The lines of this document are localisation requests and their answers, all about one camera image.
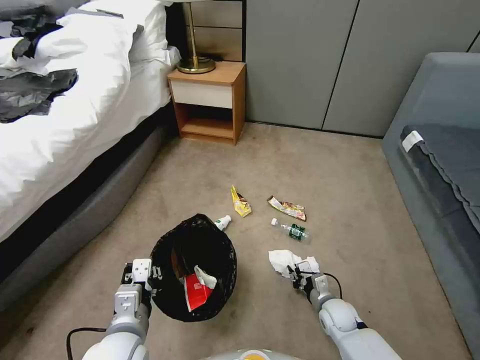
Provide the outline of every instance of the trash can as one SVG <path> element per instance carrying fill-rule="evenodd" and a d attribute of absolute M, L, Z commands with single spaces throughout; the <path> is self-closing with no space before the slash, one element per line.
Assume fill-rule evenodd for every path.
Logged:
<path fill-rule="evenodd" d="M 237 255 L 229 237 L 204 214 L 182 221 L 163 235 L 153 248 L 152 266 L 160 274 L 151 280 L 152 297 L 167 316 L 183 322 L 208 320 L 217 315 L 232 295 L 237 280 Z M 206 302 L 191 312 L 181 278 L 198 265 L 217 283 Z"/>

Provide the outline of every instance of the bed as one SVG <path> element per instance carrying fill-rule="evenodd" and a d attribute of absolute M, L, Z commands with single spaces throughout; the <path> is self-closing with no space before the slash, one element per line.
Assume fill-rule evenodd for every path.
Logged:
<path fill-rule="evenodd" d="M 75 13 L 57 20 L 64 34 L 56 30 L 42 38 L 38 58 L 22 59 L 21 67 L 41 72 L 74 66 L 78 82 L 55 98 L 48 117 L 0 124 L 0 310 L 117 216 L 161 144 L 175 133 L 166 76 L 180 54 L 167 47 L 165 31 L 170 45 L 186 48 L 181 8 L 165 10 L 154 0 L 100 0 L 79 9 L 123 19 Z M 72 41 L 85 21 L 89 32 Z M 143 31 L 133 42 L 138 25 Z M 63 46 L 66 39 L 67 54 L 61 46 L 45 46 Z M 85 43 L 90 57 L 80 51 L 80 60 L 69 56 Z M 52 49 L 60 56 L 52 56 Z M 38 68 L 42 52 L 49 63 Z"/>

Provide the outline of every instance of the nightstand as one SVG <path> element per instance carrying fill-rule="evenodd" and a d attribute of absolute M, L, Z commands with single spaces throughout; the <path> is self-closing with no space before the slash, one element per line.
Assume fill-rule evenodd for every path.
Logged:
<path fill-rule="evenodd" d="M 245 71 L 243 62 L 221 61 L 204 74 L 168 75 L 181 138 L 237 143 L 245 123 Z"/>

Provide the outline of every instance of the gray wall panel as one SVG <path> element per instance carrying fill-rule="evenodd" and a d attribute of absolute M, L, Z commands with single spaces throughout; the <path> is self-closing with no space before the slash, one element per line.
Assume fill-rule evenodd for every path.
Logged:
<path fill-rule="evenodd" d="M 199 55 L 209 54 L 225 61 L 242 61 L 242 29 L 228 27 L 194 27 L 196 51 Z M 190 30 L 187 30 L 188 48 Z"/>
<path fill-rule="evenodd" d="M 184 4 L 185 19 L 188 19 L 186 8 Z M 241 1 L 192 2 L 191 12 L 194 26 L 242 28 Z"/>
<path fill-rule="evenodd" d="M 464 52 L 478 0 L 360 0 L 324 130 L 383 136 L 424 56 Z"/>
<path fill-rule="evenodd" d="M 249 0 L 249 120 L 319 128 L 356 0 Z"/>

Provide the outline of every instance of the water bottle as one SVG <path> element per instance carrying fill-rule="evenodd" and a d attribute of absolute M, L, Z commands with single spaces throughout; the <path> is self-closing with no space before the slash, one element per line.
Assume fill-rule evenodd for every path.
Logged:
<path fill-rule="evenodd" d="M 310 239 L 309 232 L 303 226 L 298 226 L 294 223 L 292 225 L 281 224 L 275 217 L 271 220 L 271 224 L 299 242 L 305 242 Z"/>

